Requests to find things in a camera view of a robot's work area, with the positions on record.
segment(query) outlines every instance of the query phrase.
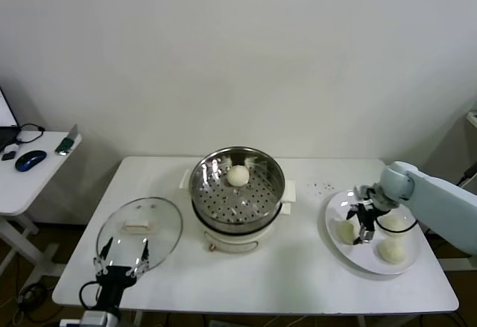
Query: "white wall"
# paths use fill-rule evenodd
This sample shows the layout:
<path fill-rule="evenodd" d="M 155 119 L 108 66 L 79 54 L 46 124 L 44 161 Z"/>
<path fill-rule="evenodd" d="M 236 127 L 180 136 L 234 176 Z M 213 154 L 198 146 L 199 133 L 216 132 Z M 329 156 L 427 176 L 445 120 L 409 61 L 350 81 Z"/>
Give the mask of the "white wall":
<path fill-rule="evenodd" d="M 18 116 L 84 136 L 32 211 L 87 220 L 131 154 L 423 164 L 477 98 L 476 1 L 0 0 Z"/>

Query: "computer mouse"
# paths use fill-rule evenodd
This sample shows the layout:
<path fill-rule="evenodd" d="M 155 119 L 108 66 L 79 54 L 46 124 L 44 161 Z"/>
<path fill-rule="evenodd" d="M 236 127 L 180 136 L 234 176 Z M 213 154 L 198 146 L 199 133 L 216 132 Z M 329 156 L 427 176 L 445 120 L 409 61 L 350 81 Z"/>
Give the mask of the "computer mouse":
<path fill-rule="evenodd" d="M 43 161 L 45 157 L 46 152 L 44 150 L 31 150 L 16 160 L 15 168 L 20 172 L 26 172 Z"/>

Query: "glass lid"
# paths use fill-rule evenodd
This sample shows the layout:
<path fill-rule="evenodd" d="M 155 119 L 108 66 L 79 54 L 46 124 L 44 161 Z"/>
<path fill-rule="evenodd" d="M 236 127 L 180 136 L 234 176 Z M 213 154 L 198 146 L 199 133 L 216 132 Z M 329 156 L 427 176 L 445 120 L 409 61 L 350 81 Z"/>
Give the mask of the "glass lid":
<path fill-rule="evenodd" d="M 112 213 L 103 224 L 96 240 L 96 255 L 107 251 L 102 258 L 108 266 L 136 267 L 148 258 L 148 271 L 172 253 L 182 228 L 182 215 L 170 200 L 136 199 Z"/>

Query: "small white desk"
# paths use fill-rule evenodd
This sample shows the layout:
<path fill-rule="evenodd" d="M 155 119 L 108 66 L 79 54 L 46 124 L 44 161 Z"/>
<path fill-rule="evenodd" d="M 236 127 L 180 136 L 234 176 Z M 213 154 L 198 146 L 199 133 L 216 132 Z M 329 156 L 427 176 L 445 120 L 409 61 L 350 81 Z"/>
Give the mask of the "small white desk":
<path fill-rule="evenodd" d="M 458 300 L 421 233 L 421 254 L 399 276 L 379 276 L 349 263 L 320 219 L 332 194 L 379 179 L 378 159 L 278 159 L 295 180 L 297 202 L 278 217 L 271 239 L 245 255 L 209 252 L 187 190 L 178 188 L 199 158 L 128 157 L 121 163 L 81 237 L 53 300 L 79 305 L 82 284 L 95 279 L 92 259 L 103 222 L 139 197 L 166 197 L 183 215 L 183 234 L 165 262 L 124 292 L 121 307 L 140 311 L 228 314 L 419 314 L 454 311 Z M 84 291 L 94 304 L 94 288 Z"/>
<path fill-rule="evenodd" d="M 70 152 L 66 156 L 59 156 L 54 152 L 67 134 L 67 132 L 45 131 L 36 141 L 20 145 L 14 159 L 0 161 L 0 238 L 13 247 L 0 264 L 0 275 L 18 252 L 35 265 L 26 285 L 39 280 L 43 275 L 59 276 L 63 272 L 64 265 L 51 262 L 58 245 L 50 244 L 45 252 L 39 251 L 26 238 L 29 233 L 36 234 L 38 228 L 22 213 L 28 209 L 43 187 L 72 154 Z M 38 132 L 24 131 L 19 137 L 27 141 L 38 135 Z M 78 136 L 72 149 L 74 150 L 80 142 L 81 136 Z M 18 172 L 15 169 L 15 161 L 31 150 L 44 150 L 48 155 L 31 170 Z M 3 217 L 15 217 L 25 231 L 19 233 Z"/>

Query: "white plate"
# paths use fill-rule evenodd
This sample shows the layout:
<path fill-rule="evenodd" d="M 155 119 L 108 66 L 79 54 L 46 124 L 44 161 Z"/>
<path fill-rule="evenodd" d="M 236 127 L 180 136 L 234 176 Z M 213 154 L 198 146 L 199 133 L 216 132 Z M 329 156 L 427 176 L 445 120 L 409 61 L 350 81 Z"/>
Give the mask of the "white plate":
<path fill-rule="evenodd" d="M 404 273 L 414 264 L 420 252 L 419 226 L 414 227 L 398 238 L 390 237 L 376 226 L 374 238 L 369 244 L 347 245 L 339 238 L 336 226 L 337 222 L 346 220 L 347 213 L 350 210 L 350 204 L 356 203 L 354 193 L 351 191 L 341 191 L 329 201 L 325 211 L 325 225 L 333 243 L 349 260 L 372 273 L 379 273 L 382 275 Z M 394 209 L 388 214 L 401 215 L 409 222 L 409 225 L 414 222 L 414 217 L 411 212 L 404 206 L 400 206 L 398 209 Z M 354 220 L 353 223 L 358 228 L 358 218 L 354 216 L 351 220 Z M 406 259 L 402 263 L 390 264 L 379 256 L 377 251 L 378 244 L 387 238 L 399 239 L 401 241 L 404 250 L 406 251 Z"/>

